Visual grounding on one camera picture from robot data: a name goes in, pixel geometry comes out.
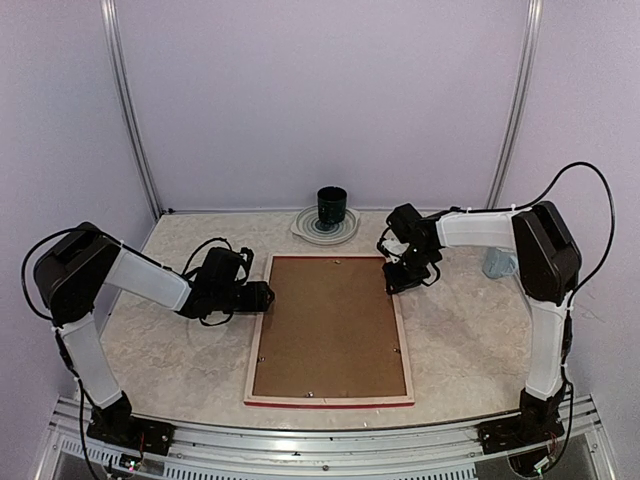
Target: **white plate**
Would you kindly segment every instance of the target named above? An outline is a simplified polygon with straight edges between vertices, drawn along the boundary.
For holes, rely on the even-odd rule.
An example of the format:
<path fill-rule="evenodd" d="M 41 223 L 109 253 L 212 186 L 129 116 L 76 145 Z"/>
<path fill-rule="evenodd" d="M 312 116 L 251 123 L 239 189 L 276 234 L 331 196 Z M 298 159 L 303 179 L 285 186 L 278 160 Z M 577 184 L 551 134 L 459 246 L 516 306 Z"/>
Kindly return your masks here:
<path fill-rule="evenodd" d="M 291 224 L 291 231 L 315 245 L 337 245 L 346 242 L 356 234 L 360 222 L 360 212 L 347 208 L 344 221 L 329 231 L 319 229 L 317 226 L 319 222 L 318 207 L 305 208 Z"/>

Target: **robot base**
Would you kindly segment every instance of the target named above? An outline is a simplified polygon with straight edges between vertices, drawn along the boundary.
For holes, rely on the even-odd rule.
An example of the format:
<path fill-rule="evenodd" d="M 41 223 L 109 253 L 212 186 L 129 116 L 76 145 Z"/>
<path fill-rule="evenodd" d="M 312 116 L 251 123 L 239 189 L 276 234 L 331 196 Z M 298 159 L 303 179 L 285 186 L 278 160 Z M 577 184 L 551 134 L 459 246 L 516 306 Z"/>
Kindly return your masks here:
<path fill-rule="evenodd" d="M 492 420 L 478 426 L 478 438 L 485 455 L 547 442 L 552 439 L 552 435 L 560 438 L 564 435 L 564 427 L 560 416 L 556 414 L 555 418 L 546 422 L 544 429 L 529 430 L 523 432 L 524 434 L 521 432 L 523 432 L 521 415 Z"/>
<path fill-rule="evenodd" d="M 93 423 L 87 428 L 87 436 L 118 447 L 142 450 L 144 453 L 166 457 L 173 441 L 175 427 L 170 423 L 146 418 L 131 417 L 130 419 L 136 435 L 115 436 L 102 428 L 99 423 Z"/>

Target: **wooden frame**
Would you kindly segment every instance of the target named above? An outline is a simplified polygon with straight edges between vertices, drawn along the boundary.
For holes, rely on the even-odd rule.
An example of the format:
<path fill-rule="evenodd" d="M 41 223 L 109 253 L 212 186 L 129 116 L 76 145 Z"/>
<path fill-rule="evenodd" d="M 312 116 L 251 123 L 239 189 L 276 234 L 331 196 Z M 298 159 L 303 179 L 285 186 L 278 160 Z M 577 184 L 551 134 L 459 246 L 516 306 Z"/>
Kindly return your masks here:
<path fill-rule="evenodd" d="M 353 253 L 313 253 L 313 254 L 271 254 L 267 260 L 264 279 L 271 278 L 271 270 L 275 257 L 288 258 L 325 258 L 325 257 L 355 257 L 355 258 L 377 258 L 373 254 L 353 254 Z M 264 314 L 260 314 L 256 320 L 253 339 L 251 342 L 251 352 L 249 354 L 249 370 L 245 384 L 244 404 L 248 406 L 260 407 L 280 407 L 280 408 L 308 408 L 308 409 L 350 409 L 350 408 L 384 408 L 384 407 L 410 407 L 415 404 L 413 383 L 411 379 L 411 367 L 407 348 L 407 339 L 404 331 L 404 319 L 402 317 L 399 300 L 392 297 L 394 316 L 396 319 L 396 329 L 398 332 L 398 344 L 404 374 L 406 394 L 389 397 L 366 397 L 366 398 L 297 398 L 297 397 L 271 397 L 253 395 L 254 382 L 258 364 L 258 354 L 260 339 L 262 335 L 262 324 Z"/>

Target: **marble table surface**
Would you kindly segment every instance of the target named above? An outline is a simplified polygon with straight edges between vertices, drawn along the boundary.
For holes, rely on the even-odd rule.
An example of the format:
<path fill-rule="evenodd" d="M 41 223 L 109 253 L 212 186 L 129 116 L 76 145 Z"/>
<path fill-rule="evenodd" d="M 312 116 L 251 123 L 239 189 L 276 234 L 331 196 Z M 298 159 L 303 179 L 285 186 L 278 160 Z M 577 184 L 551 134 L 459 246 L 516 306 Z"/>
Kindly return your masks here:
<path fill-rule="evenodd" d="M 289 230 L 294 213 L 174 214 L 161 218 L 144 249 L 181 271 L 214 236 L 255 252 L 250 279 L 270 253 L 371 253 L 387 213 L 363 212 L 358 233 L 316 247 Z M 413 407 L 290 410 L 242 403 L 253 316 L 206 328 L 123 292 L 102 334 L 107 358 L 134 411 L 212 425 L 358 429 L 429 424 L 518 406 L 529 365 L 530 322 L 512 278 L 482 273 L 484 249 L 443 250 L 442 279 L 399 295 L 415 389 Z M 196 257 L 194 265 L 203 259 Z"/>

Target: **metal rail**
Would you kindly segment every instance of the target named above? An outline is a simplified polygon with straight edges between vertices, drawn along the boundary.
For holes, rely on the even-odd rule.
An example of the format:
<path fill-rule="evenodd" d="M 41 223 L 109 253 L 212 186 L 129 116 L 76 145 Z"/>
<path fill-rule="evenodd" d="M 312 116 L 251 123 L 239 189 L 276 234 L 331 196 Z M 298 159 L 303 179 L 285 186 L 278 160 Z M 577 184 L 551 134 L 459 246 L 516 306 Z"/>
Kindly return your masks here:
<path fill-rule="evenodd" d="M 124 55 L 122 53 L 122 41 L 120 40 L 115 0 L 100 0 L 100 5 L 102 7 L 102 21 L 104 22 L 104 30 L 107 36 L 107 47 L 109 48 L 113 77 L 122 108 L 122 116 L 125 126 L 127 127 L 136 168 L 142 181 L 147 203 L 149 204 L 154 219 L 158 221 L 163 213 L 162 203 L 160 202 L 160 197 L 158 196 L 158 191 L 153 181 L 153 175 L 151 174 L 151 168 L 149 167 L 149 162 L 147 161 L 147 156 L 142 145 L 140 129 L 138 128 L 138 121 L 133 109 L 129 84 L 127 82 Z"/>
<path fill-rule="evenodd" d="M 560 413 L 568 421 L 568 401 Z M 78 433 L 78 402 L 62 398 L 51 419 L 38 480 L 51 478 L 51 463 L 60 450 L 81 456 Z M 500 418 L 514 415 L 495 415 Z M 90 409 L 85 406 L 85 418 Z M 378 430 L 291 431 L 262 430 L 227 426 L 175 422 L 174 442 L 167 457 L 148 454 L 145 467 L 138 473 L 145 478 L 190 480 L 274 480 L 283 478 L 317 477 L 345 480 L 442 478 L 473 479 L 477 462 L 505 456 L 507 453 L 483 455 L 477 438 L 477 426 L 486 418 L 441 425 L 414 426 Z M 572 436 L 590 434 L 606 443 L 600 418 L 590 396 L 576 399 Z M 87 439 L 90 457 L 96 462 L 111 457 L 118 460 L 123 453 L 135 455 Z M 512 450 L 509 454 L 534 448 Z M 602 476 L 607 474 L 610 461 L 607 448 L 595 451 L 603 456 L 599 461 Z"/>
<path fill-rule="evenodd" d="M 507 130 L 502 141 L 502 147 L 500 148 L 500 157 L 498 158 L 496 173 L 493 177 L 491 189 L 489 190 L 489 198 L 485 205 L 486 208 L 495 208 L 498 205 L 500 194 L 504 188 L 504 182 L 507 179 L 509 166 L 511 165 L 513 150 L 518 137 L 522 113 L 524 112 L 527 93 L 529 91 L 531 72 L 533 71 L 533 60 L 538 46 L 538 34 L 542 20 L 542 2 L 543 0 L 529 0 L 527 27 L 522 45 L 516 88 L 511 102 Z"/>

